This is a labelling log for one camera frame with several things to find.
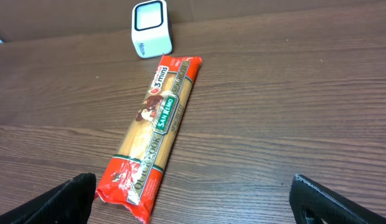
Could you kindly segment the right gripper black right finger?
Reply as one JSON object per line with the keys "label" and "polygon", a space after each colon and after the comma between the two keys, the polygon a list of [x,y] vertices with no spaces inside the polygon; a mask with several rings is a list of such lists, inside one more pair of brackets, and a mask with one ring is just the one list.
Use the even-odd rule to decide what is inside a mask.
{"label": "right gripper black right finger", "polygon": [[385,217],[301,174],[293,178],[289,203],[296,223],[386,224]]}

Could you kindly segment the San Remo spaghetti packet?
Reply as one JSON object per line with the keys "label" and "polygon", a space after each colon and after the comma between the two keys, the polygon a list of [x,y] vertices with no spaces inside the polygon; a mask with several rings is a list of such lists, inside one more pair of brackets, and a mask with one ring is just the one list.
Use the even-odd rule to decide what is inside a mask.
{"label": "San Remo spaghetti packet", "polygon": [[117,153],[96,188],[103,202],[122,205],[148,223],[181,123],[200,57],[164,55]]}

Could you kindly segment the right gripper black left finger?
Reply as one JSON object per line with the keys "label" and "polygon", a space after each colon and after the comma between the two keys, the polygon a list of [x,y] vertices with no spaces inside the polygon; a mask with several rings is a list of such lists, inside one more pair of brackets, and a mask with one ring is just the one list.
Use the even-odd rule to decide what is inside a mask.
{"label": "right gripper black left finger", "polygon": [[0,215],[0,224],[87,224],[96,176],[82,173]]}

